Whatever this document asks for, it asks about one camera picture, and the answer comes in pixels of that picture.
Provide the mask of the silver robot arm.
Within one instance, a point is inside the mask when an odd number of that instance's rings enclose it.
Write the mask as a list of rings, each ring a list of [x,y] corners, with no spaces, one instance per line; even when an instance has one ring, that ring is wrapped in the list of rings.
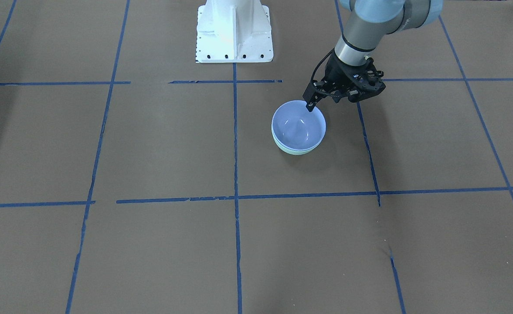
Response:
[[[442,0],[344,0],[350,10],[337,44],[322,62],[324,77],[311,75],[303,93],[306,109],[327,97],[338,103],[357,103],[376,97],[385,89],[384,72],[374,66],[372,53],[382,38],[432,23],[443,10]]]

